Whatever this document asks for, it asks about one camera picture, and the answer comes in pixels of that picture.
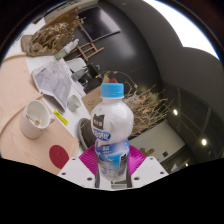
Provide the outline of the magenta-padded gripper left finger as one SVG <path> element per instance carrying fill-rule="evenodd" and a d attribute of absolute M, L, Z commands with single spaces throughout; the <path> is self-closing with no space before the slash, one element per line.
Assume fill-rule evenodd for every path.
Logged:
<path fill-rule="evenodd" d="M 58 176 L 84 188 L 98 188 L 100 175 L 95 147 L 91 146 L 77 158 L 71 157 Z"/>

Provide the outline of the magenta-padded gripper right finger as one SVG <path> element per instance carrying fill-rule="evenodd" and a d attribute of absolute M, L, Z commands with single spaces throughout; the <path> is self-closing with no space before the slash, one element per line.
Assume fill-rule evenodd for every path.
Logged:
<path fill-rule="evenodd" d="M 146 157 L 135 147 L 130 147 L 126 172 L 128 188 L 140 188 L 167 175 L 154 156 Z"/>

